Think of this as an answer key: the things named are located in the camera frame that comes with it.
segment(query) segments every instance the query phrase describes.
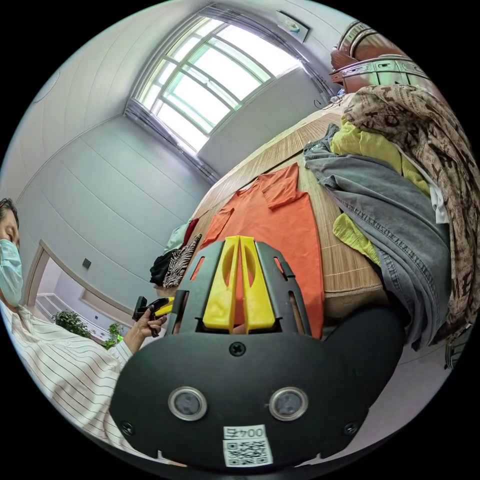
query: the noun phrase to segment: zebra print fabric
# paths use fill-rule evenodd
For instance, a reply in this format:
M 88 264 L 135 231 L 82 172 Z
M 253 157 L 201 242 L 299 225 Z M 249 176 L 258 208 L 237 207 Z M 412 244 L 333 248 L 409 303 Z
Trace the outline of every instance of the zebra print fabric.
M 171 289 L 180 285 L 201 238 L 201 233 L 195 235 L 190 243 L 172 253 L 168 270 L 163 278 L 164 289 Z

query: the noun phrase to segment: label sticker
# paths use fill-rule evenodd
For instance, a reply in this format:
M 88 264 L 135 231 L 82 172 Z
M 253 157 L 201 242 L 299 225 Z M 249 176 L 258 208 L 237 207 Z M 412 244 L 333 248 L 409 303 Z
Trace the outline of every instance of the label sticker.
M 223 457 L 227 467 L 261 467 L 274 461 L 265 425 L 224 426 Z

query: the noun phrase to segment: green plant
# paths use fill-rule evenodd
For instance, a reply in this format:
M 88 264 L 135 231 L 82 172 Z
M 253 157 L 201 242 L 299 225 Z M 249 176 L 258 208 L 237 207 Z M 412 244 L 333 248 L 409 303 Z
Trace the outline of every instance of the green plant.
M 69 332 L 85 337 L 86 339 L 92 338 L 87 326 L 80 320 L 79 314 L 70 310 L 59 311 L 51 318 L 55 325 L 63 327 Z
M 120 332 L 122 331 L 122 326 L 115 322 L 115 323 L 112 323 L 109 327 L 108 327 L 108 331 L 110 332 L 110 335 L 112 337 L 115 337 L 117 338 L 119 335 L 120 335 Z
M 109 338 L 102 343 L 104 349 L 108 350 L 114 347 L 117 344 L 117 340 L 115 338 Z
M 121 331 L 122 331 L 122 326 L 119 323 L 117 322 L 112 323 L 108 327 L 110 338 L 103 342 L 103 347 L 108 350 L 114 347 L 117 343 L 119 343 L 122 339 L 122 336 L 120 335 Z

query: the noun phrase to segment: bed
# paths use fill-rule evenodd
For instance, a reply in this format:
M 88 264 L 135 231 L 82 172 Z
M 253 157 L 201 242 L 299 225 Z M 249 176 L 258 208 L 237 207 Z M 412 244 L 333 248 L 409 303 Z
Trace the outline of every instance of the bed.
M 213 216 L 236 191 L 248 189 L 261 174 L 298 163 L 298 189 L 309 193 L 318 228 L 326 328 L 334 326 L 338 319 L 366 303 L 375 301 L 388 304 L 382 282 L 365 258 L 341 243 L 332 233 L 333 223 L 340 210 L 327 191 L 317 184 L 315 176 L 303 165 L 304 145 L 323 137 L 330 123 L 339 126 L 342 113 L 351 98 L 352 94 L 345 95 L 340 101 L 312 113 L 261 146 L 213 185 L 193 214 L 193 218 L 199 220 L 192 237 L 205 235 Z M 172 296 L 175 290 L 157 288 L 157 293 L 161 297 Z

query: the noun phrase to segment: orange shirt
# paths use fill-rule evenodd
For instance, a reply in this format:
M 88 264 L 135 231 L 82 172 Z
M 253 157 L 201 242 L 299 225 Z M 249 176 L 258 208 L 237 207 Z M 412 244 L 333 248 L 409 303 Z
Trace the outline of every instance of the orange shirt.
M 237 191 L 213 217 L 201 248 L 243 235 L 281 252 L 300 287 L 312 336 L 321 338 L 324 282 L 320 242 L 310 197 L 298 191 L 297 163 L 260 175 L 248 190 Z M 242 269 L 237 278 L 235 324 L 244 323 Z

